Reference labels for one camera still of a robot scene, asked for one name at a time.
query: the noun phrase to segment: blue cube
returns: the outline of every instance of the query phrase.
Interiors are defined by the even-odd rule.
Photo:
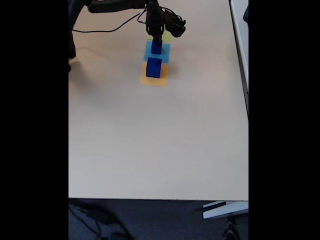
[[[160,78],[162,59],[148,57],[148,62],[146,64],[146,76],[151,78]]]
[[[151,45],[151,53],[152,54],[161,54],[161,48],[162,48],[162,40],[161,44],[157,45],[155,40],[152,40],[152,45]]]

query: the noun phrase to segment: white tabletop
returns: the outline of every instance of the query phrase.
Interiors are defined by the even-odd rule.
[[[186,19],[166,86],[140,84],[147,33],[136,20],[73,33],[69,197],[247,201],[249,123],[229,2],[159,4]],[[111,30],[138,12],[84,8],[74,29]]]

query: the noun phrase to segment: floor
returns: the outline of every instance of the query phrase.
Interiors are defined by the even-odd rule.
[[[206,219],[202,217],[202,205],[209,201],[179,200],[118,200],[82,199],[112,211],[124,223],[134,240],[223,240],[227,218]],[[94,230],[93,220],[72,208]],[[241,240],[248,240],[248,214],[236,216],[236,230]],[[117,225],[101,225],[101,235],[122,233]],[[69,239],[95,240],[89,231],[69,211]]]

